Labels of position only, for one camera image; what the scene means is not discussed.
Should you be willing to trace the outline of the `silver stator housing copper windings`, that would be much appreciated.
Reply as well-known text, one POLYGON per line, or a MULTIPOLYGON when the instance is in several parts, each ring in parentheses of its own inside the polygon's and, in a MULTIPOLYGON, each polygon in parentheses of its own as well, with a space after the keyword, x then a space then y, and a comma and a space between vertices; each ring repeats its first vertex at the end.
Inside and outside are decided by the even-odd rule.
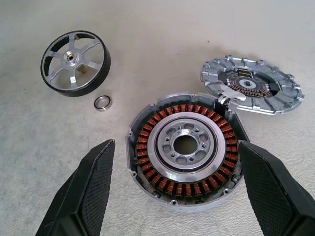
POLYGON ((145 107, 126 136, 136 184, 173 211, 201 212, 233 194, 243 179, 237 144, 248 136, 235 112, 212 96, 172 94, 145 107))

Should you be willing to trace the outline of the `silver finned motor end cover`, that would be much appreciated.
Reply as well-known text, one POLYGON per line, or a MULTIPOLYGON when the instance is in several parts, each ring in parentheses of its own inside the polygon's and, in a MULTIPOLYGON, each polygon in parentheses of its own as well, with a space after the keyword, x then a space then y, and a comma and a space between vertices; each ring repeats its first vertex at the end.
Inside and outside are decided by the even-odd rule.
POLYGON ((305 97, 294 76, 260 59, 227 55, 206 61, 200 80, 231 112, 285 114, 300 106, 305 97))

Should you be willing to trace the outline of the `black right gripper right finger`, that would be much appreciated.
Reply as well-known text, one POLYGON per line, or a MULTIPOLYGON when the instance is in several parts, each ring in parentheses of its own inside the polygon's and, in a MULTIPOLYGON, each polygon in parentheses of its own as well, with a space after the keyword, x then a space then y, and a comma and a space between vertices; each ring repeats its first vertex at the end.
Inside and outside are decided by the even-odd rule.
POLYGON ((264 236, 315 236, 315 199, 283 162, 247 141, 238 152, 250 204, 264 236))

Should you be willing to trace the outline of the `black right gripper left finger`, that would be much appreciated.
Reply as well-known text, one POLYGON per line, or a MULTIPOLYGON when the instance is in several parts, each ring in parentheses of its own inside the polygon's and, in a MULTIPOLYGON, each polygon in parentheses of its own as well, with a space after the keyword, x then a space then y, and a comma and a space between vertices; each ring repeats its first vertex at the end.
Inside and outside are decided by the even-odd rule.
POLYGON ((115 141, 92 148, 55 194, 35 236, 100 236, 110 193, 115 141))

